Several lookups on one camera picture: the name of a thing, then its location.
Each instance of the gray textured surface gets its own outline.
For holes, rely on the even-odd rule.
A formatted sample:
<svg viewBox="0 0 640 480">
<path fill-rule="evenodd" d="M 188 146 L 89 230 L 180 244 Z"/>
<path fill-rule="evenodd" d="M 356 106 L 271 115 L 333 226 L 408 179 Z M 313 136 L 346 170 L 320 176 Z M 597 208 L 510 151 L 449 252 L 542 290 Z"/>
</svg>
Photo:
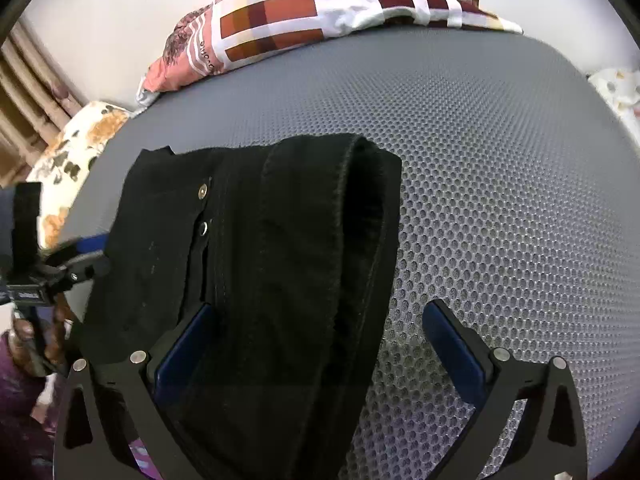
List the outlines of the gray textured surface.
<svg viewBox="0 0 640 480">
<path fill-rule="evenodd" d="M 472 409 L 420 329 L 444 298 L 492 346 L 570 364 L 590 476 L 640 417 L 640 166 L 554 50 L 395 28 L 302 48 L 169 95 L 97 161 L 65 234 L 107 228 L 140 148 L 356 132 L 403 162 L 400 250 L 378 363 L 341 478 L 424 478 Z M 523 405 L 485 468 L 496 470 Z"/>
</svg>

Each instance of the person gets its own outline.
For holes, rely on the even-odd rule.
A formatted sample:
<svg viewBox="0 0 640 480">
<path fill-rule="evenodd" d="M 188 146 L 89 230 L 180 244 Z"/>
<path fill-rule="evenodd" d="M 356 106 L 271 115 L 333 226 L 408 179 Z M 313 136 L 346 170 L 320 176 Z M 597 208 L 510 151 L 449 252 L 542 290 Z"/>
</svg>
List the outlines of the person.
<svg viewBox="0 0 640 480">
<path fill-rule="evenodd" d="M 45 355 L 59 364 L 64 358 L 65 320 L 74 318 L 63 294 L 56 298 L 53 322 L 48 327 Z M 25 341 L 33 337 L 33 326 L 15 319 L 11 330 L 0 336 L 0 470 L 12 480 L 53 478 L 53 436 L 57 420 L 59 384 L 54 387 L 51 405 L 34 418 L 34 407 L 46 386 L 35 375 Z"/>
</svg>

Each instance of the brown curtain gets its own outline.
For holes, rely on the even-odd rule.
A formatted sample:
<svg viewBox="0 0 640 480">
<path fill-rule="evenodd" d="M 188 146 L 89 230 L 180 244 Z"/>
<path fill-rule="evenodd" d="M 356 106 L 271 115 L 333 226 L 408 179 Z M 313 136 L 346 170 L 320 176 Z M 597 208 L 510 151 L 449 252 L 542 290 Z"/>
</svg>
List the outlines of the brown curtain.
<svg viewBox="0 0 640 480">
<path fill-rule="evenodd" d="M 80 108 L 16 23 L 0 46 L 0 187 L 25 177 Z"/>
</svg>

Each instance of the white wall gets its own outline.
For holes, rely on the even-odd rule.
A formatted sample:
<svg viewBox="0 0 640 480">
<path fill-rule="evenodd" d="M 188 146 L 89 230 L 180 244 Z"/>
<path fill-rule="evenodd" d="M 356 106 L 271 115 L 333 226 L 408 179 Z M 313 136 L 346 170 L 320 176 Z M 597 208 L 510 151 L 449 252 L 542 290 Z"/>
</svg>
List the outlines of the white wall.
<svg viewBox="0 0 640 480">
<path fill-rule="evenodd" d="M 33 0 L 25 24 L 82 100 L 135 108 L 146 67 L 175 23 L 211 0 Z M 480 0 L 579 70 L 636 68 L 640 51 L 607 0 Z"/>
</svg>

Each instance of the purple sleeve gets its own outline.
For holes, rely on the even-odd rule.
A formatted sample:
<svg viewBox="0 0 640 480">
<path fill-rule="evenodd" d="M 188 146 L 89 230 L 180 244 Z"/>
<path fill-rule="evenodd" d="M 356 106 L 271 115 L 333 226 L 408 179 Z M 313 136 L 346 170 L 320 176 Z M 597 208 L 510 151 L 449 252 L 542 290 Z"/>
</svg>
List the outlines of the purple sleeve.
<svg viewBox="0 0 640 480">
<path fill-rule="evenodd" d="M 9 478 L 51 480 L 53 442 L 31 418 L 44 378 L 27 375 L 9 354 L 8 334 L 0 336 L 0 458 Z"/>
</svg>

